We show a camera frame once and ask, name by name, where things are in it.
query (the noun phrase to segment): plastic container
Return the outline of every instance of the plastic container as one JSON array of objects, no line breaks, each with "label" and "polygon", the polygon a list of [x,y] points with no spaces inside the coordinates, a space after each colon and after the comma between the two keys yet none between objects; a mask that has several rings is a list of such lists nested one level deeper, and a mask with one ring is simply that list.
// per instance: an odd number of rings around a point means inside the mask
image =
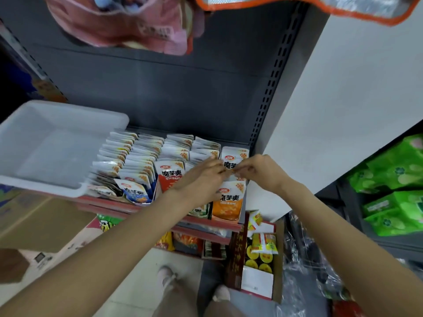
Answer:
[{"label": "plastic container", "polygon": [[98,149],[128,123],[119,112],[29,101],[0,125],[0,183],[80,197]]}]

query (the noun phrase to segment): yellow can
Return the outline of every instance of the yellow can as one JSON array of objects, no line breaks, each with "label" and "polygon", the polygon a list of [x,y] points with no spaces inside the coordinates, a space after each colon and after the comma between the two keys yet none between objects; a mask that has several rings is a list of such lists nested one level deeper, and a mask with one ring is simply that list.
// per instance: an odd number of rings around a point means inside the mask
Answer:
[{"label": "yellow can", "polygon": [[272,254],[260,254],[260,259],[262,260],[262,262],[269,264],[273,260],[273,255]]},{"label": "yellow can", "polygon": [[254,260],[252,260],[252,259],[247,260],[247,261],[245,262],[245,265],[246,265],[247,267],[251,267],[251,268],[254,268],[254,269],[258,269],[258,265],[257,265],[257,263],[256,263]]},{"label": "yellow can", "polygon": [[268,264],[261,264],[260,267],[258,267],[259,270],[265,271],[267,273],[272,273],[272,269]]},{"label": "yellow can", "polygon": [[258,259],[258,254],[257,253],[254,253],[254,254],[251,253],[251,249],[252,249],[251,246],[248,246],[247,247],[247,256],[248,256],[248,258],[254,259],[254,260]]}]

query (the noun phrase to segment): shoe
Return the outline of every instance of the shoe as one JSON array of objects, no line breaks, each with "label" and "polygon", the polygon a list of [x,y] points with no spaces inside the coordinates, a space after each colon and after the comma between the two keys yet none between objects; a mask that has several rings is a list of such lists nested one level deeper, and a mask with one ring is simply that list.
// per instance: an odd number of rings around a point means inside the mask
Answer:
[{"label": "shoe", "polygon": [[167,266],[161,267],[157,272],[157,282],[161,290],[165,290],[174,278],[176,278],[176,274]]},{"label": "shoe", "polygon": [[230,300],[229,289],[225,285],[219,285],[213,294],[213,301]]}]

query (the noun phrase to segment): orange trim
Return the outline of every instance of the orange trim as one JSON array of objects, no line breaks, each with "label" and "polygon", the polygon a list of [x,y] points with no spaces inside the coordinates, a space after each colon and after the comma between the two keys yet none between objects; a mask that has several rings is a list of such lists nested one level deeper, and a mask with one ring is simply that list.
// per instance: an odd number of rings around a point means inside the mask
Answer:
[{"label": "orange trim", "polygon": [[[197,4],[205,11],[217,11],[217,10],[235,10],[235,9],[244,9],[247,7],[256,7],[258,5],[280,1],[280,0],[251,0],[251,1],[245,1],[245,2],[225,3],[225,4],[206,4],[203,2],[203,0],[196,0],[196,1],[197,1]],[[338,15],[338,16],[347,16],[347,17],[352,17],[352,18],[356,18],[360,20],[374,21],[374,22],[384,24],[387,26],[394,26],[406,20],[411,15],[411,13],[413,12],[413,10],[415,9],[415,7],[417,6],[420,0],[414,0],[410,4],[410,6],[408,7],[407,11],[404,14],[394,18],[381,18],[381,17],[370,15],[370,14],[346,11],[346,10],[332,7],[330,5],[326,5],[320,0],[299,0],[299,1],[304,1],[307,3],[314,4],[315,6],[320,8],[320,10],[327,12],[329,14]]]}]

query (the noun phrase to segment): person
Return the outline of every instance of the person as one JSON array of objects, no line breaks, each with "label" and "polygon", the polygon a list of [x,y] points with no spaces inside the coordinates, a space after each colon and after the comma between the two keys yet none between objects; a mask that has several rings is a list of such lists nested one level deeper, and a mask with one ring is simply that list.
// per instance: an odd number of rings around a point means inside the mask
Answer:
[{"label": "person", "polygon": [[[290,178],[268,155],[247,158],[234,170],[237,176],[255,181],[288,203],[366,316],[423,314],[420,279]],[[208,159],[194,167],[150,206],[10,299],[0,308],[0,316],[92,316],[166,231],[191,209],[220,198],[218,188],[230,174],[221,160]],[[164,295],[154,315],[195,316],[195,304],[193,300],[189,304],[173,272],[162,268],[158,278]],[[206,314],[241,315],[231,306],[228,290],[222,286]]]}]

